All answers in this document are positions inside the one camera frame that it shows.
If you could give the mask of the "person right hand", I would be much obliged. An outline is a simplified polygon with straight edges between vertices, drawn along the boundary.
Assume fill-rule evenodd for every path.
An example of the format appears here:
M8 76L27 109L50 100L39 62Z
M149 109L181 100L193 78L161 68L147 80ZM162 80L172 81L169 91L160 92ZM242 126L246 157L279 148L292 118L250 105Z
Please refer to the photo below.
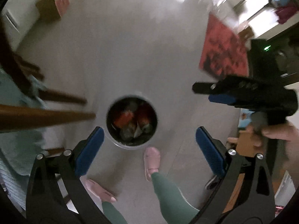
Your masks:
M260 148L263 145L262 137L268 139L284 140L287 143L288 150L298 150L298 129L291 123L286 122L285 124L264 126L261 129L261 134L258 135L254 132L253 124L250 123L246 131L252 133L251 142L254 147Z

